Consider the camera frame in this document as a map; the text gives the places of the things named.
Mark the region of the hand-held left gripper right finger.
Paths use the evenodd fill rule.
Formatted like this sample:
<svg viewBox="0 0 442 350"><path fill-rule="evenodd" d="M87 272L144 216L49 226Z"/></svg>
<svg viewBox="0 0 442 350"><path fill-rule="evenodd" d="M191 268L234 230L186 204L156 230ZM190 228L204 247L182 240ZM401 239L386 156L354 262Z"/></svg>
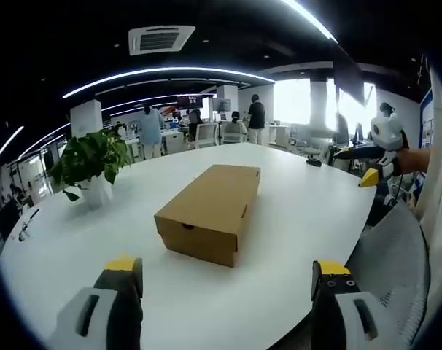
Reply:
<svg viewBox="0 0 442 350"><path fill-rule="evenodd" d="M350 270L333 260L315 260L311 283L312 349L385 349L385 307L362 292Z"/></svg>

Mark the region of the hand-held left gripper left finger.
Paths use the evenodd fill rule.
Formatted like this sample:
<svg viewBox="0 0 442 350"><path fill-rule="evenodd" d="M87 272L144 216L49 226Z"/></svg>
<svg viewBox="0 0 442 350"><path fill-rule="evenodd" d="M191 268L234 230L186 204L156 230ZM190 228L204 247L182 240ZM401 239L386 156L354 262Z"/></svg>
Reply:
<svg viewBox="0 0 442 350"><path fill-rule="evenodd" d="M49 349L140 349L143 264L137 257L109 261L92 287L59 312Z"/></svg>

